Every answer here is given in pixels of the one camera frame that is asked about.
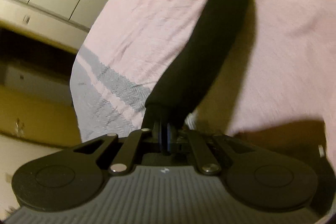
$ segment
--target white logo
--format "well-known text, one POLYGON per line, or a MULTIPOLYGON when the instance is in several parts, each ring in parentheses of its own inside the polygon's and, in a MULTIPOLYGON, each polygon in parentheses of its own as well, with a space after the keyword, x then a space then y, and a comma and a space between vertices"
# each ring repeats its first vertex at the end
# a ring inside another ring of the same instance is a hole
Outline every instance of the white logo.
POLYGON ((166 168, 166 167, 164 167, 163 169, 161 169, 160 170, 160 172, 162 172, 162 173, 168 173, 170 170, 168 169, 168 168, 166 168))

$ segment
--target yellow wall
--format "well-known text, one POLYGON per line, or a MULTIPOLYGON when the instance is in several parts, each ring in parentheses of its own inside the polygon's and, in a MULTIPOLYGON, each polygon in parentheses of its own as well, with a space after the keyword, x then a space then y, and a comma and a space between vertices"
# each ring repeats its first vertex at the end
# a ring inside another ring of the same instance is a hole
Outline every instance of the yellow wall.
POLYGON ((18 118, 25 124, 24 135, 28 140, 58 146, 81 143, 72 107, 43 101, 0 85, 0 131, 14 134, 18 118))

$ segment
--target beige floor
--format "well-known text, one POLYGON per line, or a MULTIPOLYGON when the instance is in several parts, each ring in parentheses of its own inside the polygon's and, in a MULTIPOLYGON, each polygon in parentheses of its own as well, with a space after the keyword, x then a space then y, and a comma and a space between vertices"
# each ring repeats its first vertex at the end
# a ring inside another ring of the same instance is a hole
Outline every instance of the beige floor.
POLYGON ((8 217, 7 211, 11 207, 19 207, 8 179, 21 165, 57 151, 59 151, 57 148, 22 142, 0 135, 0 220, 8 217))

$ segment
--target ribbed rubber surface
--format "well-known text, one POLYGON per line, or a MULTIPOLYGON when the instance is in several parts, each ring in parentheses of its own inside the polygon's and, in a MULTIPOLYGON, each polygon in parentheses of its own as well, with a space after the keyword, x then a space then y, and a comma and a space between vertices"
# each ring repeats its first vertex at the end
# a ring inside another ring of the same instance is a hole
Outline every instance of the ribbed rubber surface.
POLYGON ((192 166, 138 166, 127 176, 111 178, 99 196, 59 213, 21 208, 6 224, 312 224, 308 208, 265 213, 249 208, 225 190, 217 177, 197 174, 192 166))

